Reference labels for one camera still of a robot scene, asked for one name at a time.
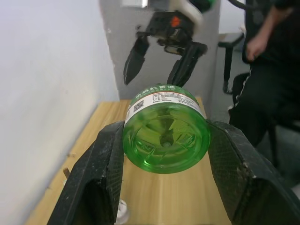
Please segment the person's bare hand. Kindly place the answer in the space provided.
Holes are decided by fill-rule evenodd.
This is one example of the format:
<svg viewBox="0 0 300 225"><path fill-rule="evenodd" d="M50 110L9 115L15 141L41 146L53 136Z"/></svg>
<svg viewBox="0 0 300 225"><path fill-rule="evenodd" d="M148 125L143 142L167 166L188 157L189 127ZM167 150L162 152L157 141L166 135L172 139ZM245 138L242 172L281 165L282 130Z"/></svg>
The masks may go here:
<svg viewBox="0 0 300 225"><path fill-rule="evenodd" d="M260 56L266 49L269 37L258 34L252 38L246 47L246 57L249 61L254 61Z"/></svg>

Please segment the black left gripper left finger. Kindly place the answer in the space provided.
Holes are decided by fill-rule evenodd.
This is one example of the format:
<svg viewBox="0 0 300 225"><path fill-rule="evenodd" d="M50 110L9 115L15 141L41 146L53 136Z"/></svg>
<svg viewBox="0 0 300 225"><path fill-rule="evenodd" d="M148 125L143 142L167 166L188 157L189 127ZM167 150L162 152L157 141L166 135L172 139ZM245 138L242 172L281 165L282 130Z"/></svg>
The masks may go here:
<svg viewBox="0 0 300 225"><path fill-rule="evenodd" d="M73 166L50 225L113 225L122 184L124 122L105 126Z"/></svg>

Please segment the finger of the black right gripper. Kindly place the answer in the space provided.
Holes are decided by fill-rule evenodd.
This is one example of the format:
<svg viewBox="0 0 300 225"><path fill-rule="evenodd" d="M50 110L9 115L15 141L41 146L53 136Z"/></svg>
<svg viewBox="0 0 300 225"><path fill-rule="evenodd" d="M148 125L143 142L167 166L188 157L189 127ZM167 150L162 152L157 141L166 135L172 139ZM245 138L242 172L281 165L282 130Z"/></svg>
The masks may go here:
<svg viewBox="0 0 300 225"><path fill-rule="evenodd" d="M123 70L125 85L130 84L130 82L139 74L143 63L145 62L145 54L149 46L150 44L147 36L140 36L136 39Z"/></svg>
<svg viewBox="0 0 300 225"><path fill-rule="evenodd" d="M205 44L190 43L183 51L181 58L175 62L167 79L167 84L183 87L190 79L198 59L207 50L208 47Z"/></svg>

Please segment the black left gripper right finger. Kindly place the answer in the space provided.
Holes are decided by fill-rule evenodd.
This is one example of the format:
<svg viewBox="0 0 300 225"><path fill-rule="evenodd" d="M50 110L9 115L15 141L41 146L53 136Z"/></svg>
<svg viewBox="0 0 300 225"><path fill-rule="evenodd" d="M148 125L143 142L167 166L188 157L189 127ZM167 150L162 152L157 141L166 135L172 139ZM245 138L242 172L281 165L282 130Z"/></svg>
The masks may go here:
<svg viewBox="0 0 300 225"><path fill-rule="evenodd" d="M207 121L214 181L233 225L298 225L300 201L237 128Z"/></svg>

